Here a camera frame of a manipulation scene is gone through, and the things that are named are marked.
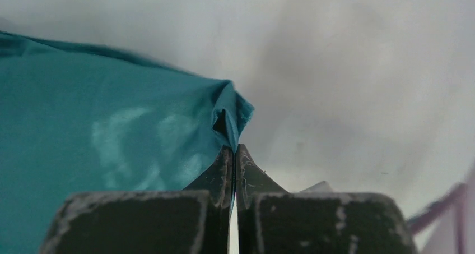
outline teal cloth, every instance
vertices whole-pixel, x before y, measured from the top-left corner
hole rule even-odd
[[[36,253],[73,192],[186,187],[252,111],[229,80],[0,32],[0,253]]]

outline folded cloth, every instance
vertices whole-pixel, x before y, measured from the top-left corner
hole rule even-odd
[[[229,80],[0,32],[0,253],[37,252],[73,192],[183,189],[253,109]]]

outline teal fabric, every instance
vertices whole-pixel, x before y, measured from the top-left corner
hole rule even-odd
[[[72,192],[184,188],[252,111],[229,80],[0,33],[0,253],[36,253]]]

